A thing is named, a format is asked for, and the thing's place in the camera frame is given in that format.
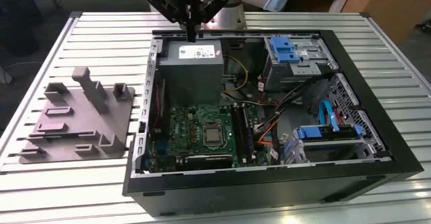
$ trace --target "yellow wire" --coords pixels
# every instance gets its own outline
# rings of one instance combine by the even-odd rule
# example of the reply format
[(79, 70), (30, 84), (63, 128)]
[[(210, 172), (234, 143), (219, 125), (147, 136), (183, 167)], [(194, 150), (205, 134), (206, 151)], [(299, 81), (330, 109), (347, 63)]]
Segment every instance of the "yellow wire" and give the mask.
[(234, 92), (234, 91), (237, 91), (237, 90), (239, 90), (241, 88), (243, 88), (245, 86), (246, 86), (246, 84), (247, 84), (247, 81), (249, 81), (249, 70), (247, 70), (247, 68), (246, 68), (246, 66), (245, 66), (245, 64), (235, 58), (235, 57), (233, 57), (233, 56), (230, 56), (230, 55), (226, 55), (226, 56), (223, 56), (225, 58), (230, 58), (230, 59), (233, 59), (235, 62), (238, 62), (238, 64), (243, 67), (243, 69), (245, 69), (245, 72), (246, 72), (246, 79), (245, 79), (245, 83), (239, 86), (239, 87), (237, 87), (235, 89), (229, 89), (229, 90), (223, 90), (222, 92), (223, 93), (229, 93), (229, 92)]

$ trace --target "open computer tower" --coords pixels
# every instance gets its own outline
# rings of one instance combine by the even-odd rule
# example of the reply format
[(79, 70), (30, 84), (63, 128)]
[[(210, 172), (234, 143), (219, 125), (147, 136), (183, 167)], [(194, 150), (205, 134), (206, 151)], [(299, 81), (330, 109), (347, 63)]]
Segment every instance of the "open computer tower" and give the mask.
[(155, 31), (123, 194), (152, 215), (355, 198), (422, 166), (333, 31)]

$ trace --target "ram slot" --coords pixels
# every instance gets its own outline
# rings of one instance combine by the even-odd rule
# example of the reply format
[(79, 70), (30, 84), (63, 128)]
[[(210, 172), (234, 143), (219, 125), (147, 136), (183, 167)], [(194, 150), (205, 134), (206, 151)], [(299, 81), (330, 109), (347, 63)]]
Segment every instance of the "ram slot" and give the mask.
[(237, 144), (237, 155), (241, 163), (247, 163), (254, 159), (253, 134), (249, 125), (246, 108), (243, 106), (231, 107), (234, 135)]

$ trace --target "cpu socket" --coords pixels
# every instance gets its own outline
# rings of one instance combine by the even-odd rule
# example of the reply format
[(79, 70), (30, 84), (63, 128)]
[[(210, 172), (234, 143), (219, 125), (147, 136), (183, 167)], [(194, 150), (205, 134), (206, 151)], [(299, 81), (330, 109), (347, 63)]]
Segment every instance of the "cpu socket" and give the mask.
[(223, 127), (221, 122), (206, 122), (202, 125), (203, 145), (210, 149), (218, 149), (223, 146)]

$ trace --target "slotted metal table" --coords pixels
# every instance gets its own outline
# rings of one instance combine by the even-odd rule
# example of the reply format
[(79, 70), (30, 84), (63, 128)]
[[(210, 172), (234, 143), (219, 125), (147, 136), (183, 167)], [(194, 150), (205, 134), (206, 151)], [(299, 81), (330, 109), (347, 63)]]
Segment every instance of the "slotted metal table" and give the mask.
[(104, 86), (136, 89), (128, 141), (138, 131), (152, 30), (178, 29), (156, 13), (83, 13), (67, 21), (0, 139), (0, 223), (389, 223), (431, 219), (431, 86), (371, 18), (359, 14), (247, 13), (250, 29), (330, 29), (395, 122), (425, 172), (390, 183), (350, 202), (152, 218), (122, 196), (122, 159), (19, 164), (46, 104), (48, 82), (78, 87), (75, 66), (87, 66)]

